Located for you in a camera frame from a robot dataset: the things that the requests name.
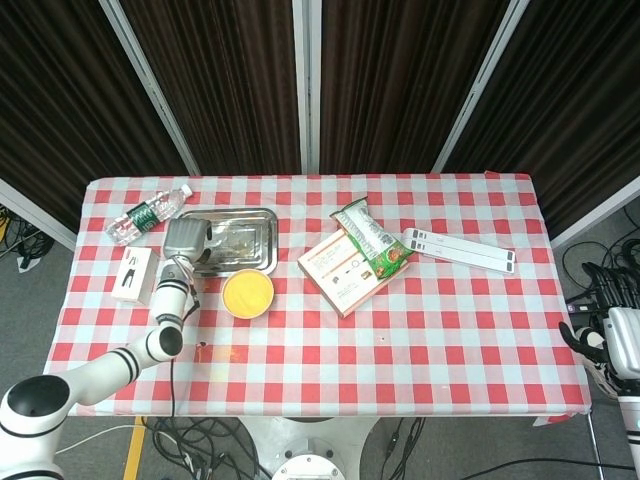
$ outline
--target dark curtain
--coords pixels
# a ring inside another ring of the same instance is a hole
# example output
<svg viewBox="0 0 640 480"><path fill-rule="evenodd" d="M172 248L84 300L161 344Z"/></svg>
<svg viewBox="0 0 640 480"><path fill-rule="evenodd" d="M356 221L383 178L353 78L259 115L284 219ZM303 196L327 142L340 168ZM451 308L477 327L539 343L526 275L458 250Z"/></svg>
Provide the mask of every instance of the dark curtain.
<svg viewBox="0 0 640 480"><path fill-rule="evenodd" d="M95 1L0 2L0 176L77 230L86 185L186 174Z"/></svg>
<svg viewBox="0 0 640 480"><path fill-rule="evenodd" d="M320 171L430 171L507 4L324 0Z"/></svg>
<svg viewBox="0 0 640 480"><path fill-rule="evenodd" d="M640 2L533 1L445 166L527 172L554 237L640 174Z"/></svg>
<svg viewBox="0 0 640 480"><path fill-rule="evenodd" d="M300 172L291 0L126 0L207 175Z"/></svg>

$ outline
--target water bottle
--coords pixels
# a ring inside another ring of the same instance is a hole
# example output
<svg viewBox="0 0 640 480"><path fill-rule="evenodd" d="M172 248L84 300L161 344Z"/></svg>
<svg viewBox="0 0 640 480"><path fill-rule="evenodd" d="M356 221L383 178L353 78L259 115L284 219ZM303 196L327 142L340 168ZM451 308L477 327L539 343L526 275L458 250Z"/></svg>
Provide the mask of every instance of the water bottle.
<svg viewBox="0 0 640 480"><path fill-rule="evenodd" d="M105 232L118 245L128 245L180 210L192 194L187 184L178 190L160 192L116 218Z"/></svg>

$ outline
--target snack bag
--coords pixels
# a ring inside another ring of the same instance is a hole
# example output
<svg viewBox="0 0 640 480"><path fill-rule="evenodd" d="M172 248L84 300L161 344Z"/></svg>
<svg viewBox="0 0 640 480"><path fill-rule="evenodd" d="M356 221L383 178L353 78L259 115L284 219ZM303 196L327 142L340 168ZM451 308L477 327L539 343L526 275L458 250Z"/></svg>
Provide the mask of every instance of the snack bag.
<svg viewBox="0 0 640 480"><path fill-rule="evenodd" d="M369 216L367 197L331 214L371 265L378 278L393 275L413 253Z"/></svg>

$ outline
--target red and white checkered tablecloth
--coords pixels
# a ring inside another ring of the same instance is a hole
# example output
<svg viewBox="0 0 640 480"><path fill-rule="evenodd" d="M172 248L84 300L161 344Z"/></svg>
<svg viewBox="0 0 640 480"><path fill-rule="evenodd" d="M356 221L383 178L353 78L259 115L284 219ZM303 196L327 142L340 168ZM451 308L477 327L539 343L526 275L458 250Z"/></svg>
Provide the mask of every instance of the red and white checkered tablecloth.
<svg viewBox="0 0 640 480"><path fill-rule="evenodd" d="M560 415L591 400L530 178L519 174L106 178L86 192L67 295L45 370L81 365L144 335L143 307L111 298L124 248L107 222L188 183L185 210L267 207L278 216L275 299L256 320L222 306L222 279L200 280L202 308L175 365L179 415ZM329 214L369 197L397 236L408 227L516 251L516 273L414 254L409 268L340 320L297 260L337 229ZM160 254L166 223L134 243ZM169 365L86 415L170 413Z"/></svg>

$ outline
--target metal tray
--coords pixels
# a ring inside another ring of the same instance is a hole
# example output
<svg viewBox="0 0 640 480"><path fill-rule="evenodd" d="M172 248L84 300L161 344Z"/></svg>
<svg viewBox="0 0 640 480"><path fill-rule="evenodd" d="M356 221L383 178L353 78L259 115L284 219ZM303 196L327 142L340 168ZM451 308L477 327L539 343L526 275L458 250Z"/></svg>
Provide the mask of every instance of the metal tray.
<svg viewBox="0 0 640 480"><path fill-rule="evenodd" d="M278 218L268 208L190 210L185 218L211 222L205 253L194 265L198 277L228 277L243 268L266 274L278 264Z"/></svg>

